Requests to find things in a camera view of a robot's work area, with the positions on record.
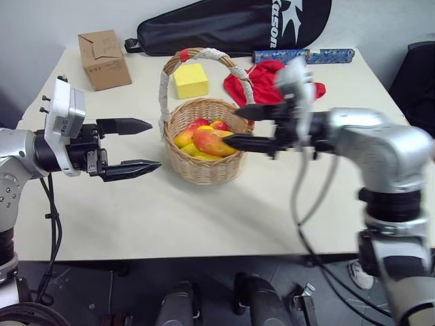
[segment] white table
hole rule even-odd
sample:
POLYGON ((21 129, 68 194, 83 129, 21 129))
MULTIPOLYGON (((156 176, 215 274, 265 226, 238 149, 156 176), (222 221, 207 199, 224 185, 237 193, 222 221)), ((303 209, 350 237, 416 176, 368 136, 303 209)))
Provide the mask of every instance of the white table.
MULTIPOLYGON (((68 178, 54 174, 56 205, 63 223, 63 243, 59 260, 135 259, 214 255, 303 254, 289 214, 290 190, 296 178, 299 156, 293 151, 279 154, 278 160, 250 153, 244 171, 234 181, 215 186, 198 186, 173 172, 160 140, 157 101, 160 70, 166 57, 126 55, 133 84, 92 91, 80 55, 65 50, 37 99, 27 109, 19 128, 44 127, 39 107, 41 95, 51 93, 57 75, 65 74, 71 85, 86 93, 86 122, 104 117, 135 117, 154 129, 134 136, 109 135, 103 140, 109 163, 127 159, 162 162, 158 170, 126 181, 104 183, 82 173, 68 178)), ((250 67, 248 58, 237 58, 250 67)), ((222 87, 228 75, 224 66, 202 61, 210 85, 210 97, 230 101, 222 87)), ((315 102, 318 111, 331 107, 378 109, 393 121, 405 124, 400 110, 356 50, 353 62, 339 65, 311 65, 315 81, 326 85, 326 94, 315 102)), ((170 83, 169 104, 176 100, 170 83)), ((256 134, 270 135, 270 122, 256 124, 256 134)), ((300 197, 304 210, 311 205, 329 168, 330 157, 312 162, 300 197)), ((427 169, 426 198, 435 198, 434 165, 427 169)), ((327 198, 318 214, 306 225, 306 233, 320 253, 348 253, 358 249, 356 234, 362 223, 363 203, 356 200, 362 183, 358 169, 342 159, 327 198)), ((425 208, 435 215, 434 202, 425 208)), ((50 252, 49 210, 38 181, 29 181, 23 190, 15 228, 16 251, 23 260, 47 260, 50 252)), ((435 245, 435 230, 430 228, 435 245)))

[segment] basket handle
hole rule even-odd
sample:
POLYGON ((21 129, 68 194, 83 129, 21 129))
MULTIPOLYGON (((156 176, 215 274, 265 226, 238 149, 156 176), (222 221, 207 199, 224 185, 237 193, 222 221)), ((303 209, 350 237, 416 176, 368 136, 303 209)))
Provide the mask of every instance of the basket handle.
POLYGON ((171 118, 171 113, 168 109, 168 84, 169 76, 173 74, 175 70, 189 59, 211 59, 219 61, 223 65, 227 66, 228 70, 237 78, 243 86, 247 104, 254 104, 254 92, 252 90, 252 82, 249 79, 247 72, 236 65, 236 63, 224 52, 212 48, 188 48, 182 51, 178 51, 175 55, 169 59, 166 65, 163 67, 162 74, 160 75, 160 88, 158 91, 158 102, 160 103, 161 117, 159 121, 160 132, 163 134, 164 123, 168 122, 171 118))

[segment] sneaker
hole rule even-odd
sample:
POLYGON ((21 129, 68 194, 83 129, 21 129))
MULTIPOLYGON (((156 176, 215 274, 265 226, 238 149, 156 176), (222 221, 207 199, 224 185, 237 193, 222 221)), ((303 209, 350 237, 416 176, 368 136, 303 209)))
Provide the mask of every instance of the sneaker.
POLYGON ((349 275, 351 280, 356 284, 357 287, 369 290, 373 286, 373 276, 368 275, 363 271, 360 262, 353 261, 349 265, 347 265, 347 269, 349 271, 349 275))

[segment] wall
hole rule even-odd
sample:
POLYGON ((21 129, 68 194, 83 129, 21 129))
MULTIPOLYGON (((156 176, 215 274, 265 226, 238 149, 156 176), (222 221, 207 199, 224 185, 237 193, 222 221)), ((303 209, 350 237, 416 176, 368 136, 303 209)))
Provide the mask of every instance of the wall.
MULTIPOLYGON (((0 110, 24 111, 63 49, 77 47, 78 33, 115 29, 120 39, 134 37, 142 20, 192 2, 0 0, 0 110)), ((359 47, 388 88, 406 45, 435 39, 434 17, 435 0, 333 0, 325 31, 312 47, 359 47)))

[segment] wicker basket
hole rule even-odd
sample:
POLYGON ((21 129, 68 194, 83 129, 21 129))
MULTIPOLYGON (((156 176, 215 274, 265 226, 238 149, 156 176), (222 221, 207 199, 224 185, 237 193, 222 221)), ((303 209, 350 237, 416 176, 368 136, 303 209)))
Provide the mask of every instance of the wicker basket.
POLYGON ((201 160, 180 151, 174 144, 174 138, 200 117, 209 121, 222 118, 234 133, 251 134, 252 126, 249 125, 247 120, 232 114, 237 107, 223 100, 197 98, 180 105, 174 112, 169 112, 167 105, 169 76, 178 68, 181 62, 189 58, 209 58, 219 61, 227 66, 231 73, 240 78, 249 104, 254 103, 254 97, 245 70, 236 66, 227 54, 215 49, 185 49, 177 52, 164 66, 159 92, 162 111, 160 129, 163 133, 171 165, 187 181, 197 185, 215 185, 234 179, 239 174, 245 159, 245 153, 238 151, 221 160, 201 160))

